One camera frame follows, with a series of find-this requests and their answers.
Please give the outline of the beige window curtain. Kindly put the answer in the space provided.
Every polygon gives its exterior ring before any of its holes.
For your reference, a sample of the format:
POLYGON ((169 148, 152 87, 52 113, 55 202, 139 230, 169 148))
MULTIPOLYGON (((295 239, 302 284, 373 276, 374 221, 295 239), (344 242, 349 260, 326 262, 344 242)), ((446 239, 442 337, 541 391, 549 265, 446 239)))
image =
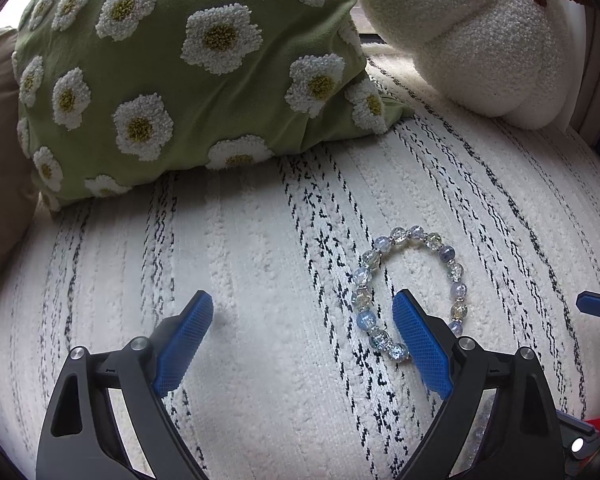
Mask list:
POLYGON ((600 10, 584 10, 583 70, 570 126, 589 146, 600 140, 600 10))

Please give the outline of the white striped knit blanket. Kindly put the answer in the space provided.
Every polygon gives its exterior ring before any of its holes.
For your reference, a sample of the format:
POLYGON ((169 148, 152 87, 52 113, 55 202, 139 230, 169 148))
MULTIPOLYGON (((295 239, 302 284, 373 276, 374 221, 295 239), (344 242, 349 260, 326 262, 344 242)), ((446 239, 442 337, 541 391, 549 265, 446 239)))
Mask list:
POLYGON ((211 478, 395 476, 440 401, 370 350, 350 283, 397 226, 456 250, 467 335, 532 348, 558 408, 600 417, 600 318, 576 306, 600 290, 600 159, 467 113, 403 58, 368 69, 415 111, 384 136, 38 208, 0 275, 0 443, 24 474, 69 350, 119 349, 203 289, 213 323, 166 408, 211 478))

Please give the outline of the beige sheep round pillow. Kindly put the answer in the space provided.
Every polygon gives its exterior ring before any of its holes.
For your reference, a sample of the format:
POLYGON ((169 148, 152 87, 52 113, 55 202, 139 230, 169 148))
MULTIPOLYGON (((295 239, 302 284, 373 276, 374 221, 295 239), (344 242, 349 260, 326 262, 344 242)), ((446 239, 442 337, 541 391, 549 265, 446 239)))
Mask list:
POLYGON ((23 154, 17 133, 19 87, 12 69, 17 32, 0 29, 0 272, 30 226, 38 189, 32 162, 23 154))

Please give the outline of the white pumpkin plush pillow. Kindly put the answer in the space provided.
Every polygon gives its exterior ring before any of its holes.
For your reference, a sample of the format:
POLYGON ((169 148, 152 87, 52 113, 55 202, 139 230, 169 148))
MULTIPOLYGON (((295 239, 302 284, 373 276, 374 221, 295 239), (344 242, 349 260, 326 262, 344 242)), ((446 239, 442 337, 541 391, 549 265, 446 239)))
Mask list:
POLYGON ((390 47, 454 103, 534 130, 568 100, 574 59, 562 6, 592 0, 360 0, 390 47))

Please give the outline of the green daisy pillow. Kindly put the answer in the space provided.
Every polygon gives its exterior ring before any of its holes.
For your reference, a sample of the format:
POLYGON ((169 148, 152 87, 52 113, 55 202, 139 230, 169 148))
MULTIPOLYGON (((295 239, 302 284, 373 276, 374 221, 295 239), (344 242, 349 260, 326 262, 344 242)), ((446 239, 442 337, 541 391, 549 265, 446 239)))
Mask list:
POLYGON ((370 80, 355 3, 30 0, 12 67, 45 205, 387 132, 411 112, 370 80))

